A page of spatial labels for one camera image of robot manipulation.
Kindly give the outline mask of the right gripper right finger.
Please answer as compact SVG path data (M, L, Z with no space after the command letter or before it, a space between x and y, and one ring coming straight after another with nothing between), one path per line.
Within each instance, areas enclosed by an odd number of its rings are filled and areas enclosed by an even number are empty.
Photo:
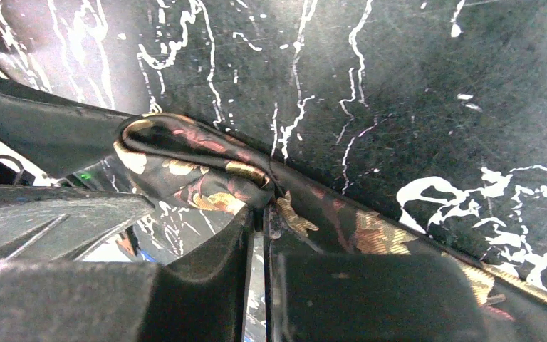
M339 254L264 214L268 341L547 341L547 303L451 254Z

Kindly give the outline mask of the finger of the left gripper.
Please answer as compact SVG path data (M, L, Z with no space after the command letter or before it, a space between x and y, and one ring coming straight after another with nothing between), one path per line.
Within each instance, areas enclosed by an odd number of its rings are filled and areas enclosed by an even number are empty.
M133 193L0 185L0 259L79 260L154 209Z
M0 141L54 177L111 155L116 131L128 118L0 77Z

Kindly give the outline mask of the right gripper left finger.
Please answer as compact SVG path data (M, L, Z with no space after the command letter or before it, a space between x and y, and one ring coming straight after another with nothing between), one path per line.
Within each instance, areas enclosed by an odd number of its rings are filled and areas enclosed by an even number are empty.
M241 341L252 224L168 265L0 261L0 341Z

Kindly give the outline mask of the dark floral tie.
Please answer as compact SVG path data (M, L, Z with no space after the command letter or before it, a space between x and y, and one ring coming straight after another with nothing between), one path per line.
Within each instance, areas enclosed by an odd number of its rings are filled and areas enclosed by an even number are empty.
M288 228L327 252L449 257L480 306L505 301L507 284L547 304L547 291L395 224L243 142L183 115L149 113L122 123L113 144L134 183L173 207L235 215L274 207Z

